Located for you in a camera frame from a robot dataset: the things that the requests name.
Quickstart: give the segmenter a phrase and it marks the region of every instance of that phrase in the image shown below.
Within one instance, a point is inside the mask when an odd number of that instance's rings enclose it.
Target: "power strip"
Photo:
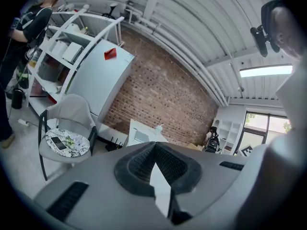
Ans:
[[[22,124],[22,125],[24,125],[24,126],[27,126],[27,127],[29,127],[29,122],[27,122],[27,121],[24,121],[23,119],[18,119],[18,123],[20,123],[20,124]]]

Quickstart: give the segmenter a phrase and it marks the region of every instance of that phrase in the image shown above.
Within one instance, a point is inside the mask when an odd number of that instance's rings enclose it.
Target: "window frame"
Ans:
[[[246,117],[247,117],[248,114],[256,114],[256,115],[264,115],[264,116],[267,116],[267,117],[268,117],[268,123],[267,123],[266,131],[264,132],[264,131],[260,131],[260,130],[256,130],[256,129],[245,128],[245,127],[244,127],[244,126],[245,126],[245,121],[246,121]],[[251,133],[251,134],[254,134],[254,135],[258,135],[258,136],[263,136],[263,139],[262,139],[262,143],[261,143],[261,144],[265,144],[265,142],[267,141],[268,132],[269,132],[270,117],[279,117],[279,118],[288,119],[288,117],[286,117],[286,116],[274,115],[274,114],[270,114],[270,113],[256,113],[256,112],[249,112],[249,111],[246,111],[246,112],[245,112],[245,118],[244,118],[243,128],[242,128],[241,135],[240,135],[240,139],[239,139],[239,141],[238,141],[238,144],[237,144],[237,146],[236,146],[236,150],[235,150],[234,154],[237,154],[238,151],[239,151],[239,147],[240,147],[240,145],[241,145],[241,142],[242,142],[242,138],[243,138],[244,132]]]

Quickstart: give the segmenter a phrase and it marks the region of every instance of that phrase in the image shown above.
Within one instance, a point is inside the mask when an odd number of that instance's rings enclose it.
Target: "white chair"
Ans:
[[[45,133],[47,133],[47,120],[59,119],[58,128],[69,130],[76,134],[88,137],[90,141],[90,149],[82,156],[76,158],[68,158],[55,153],[46,142],[45,135],[42,137],[42,124],[44,122]],[[45,172],[43,157],[62,163],[80,163],[91,157],[93,153],[94,143],[97,137],[97,129],[90,113],[87,101],[76,94],[69,94],[59,103],[48,107],[39,117],[38,128],[38,151],[40,163],[45,180],[47,176]]]

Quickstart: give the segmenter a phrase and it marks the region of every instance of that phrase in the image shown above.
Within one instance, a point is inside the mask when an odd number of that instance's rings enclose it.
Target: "brick wall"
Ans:
[[[201,144],[217,112],[214,100],[155,43],[126,27],[122,40],[135,59],[104,124],[128,134],[131,118],[150,127],[164,123],[162,134],[169,142]]]

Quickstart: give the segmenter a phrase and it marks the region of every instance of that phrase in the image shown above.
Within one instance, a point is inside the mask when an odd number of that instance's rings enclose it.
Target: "black trash can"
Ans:
[[[21,89],[13,90],[12,108],[20,109],[23,105],[24,92]]]

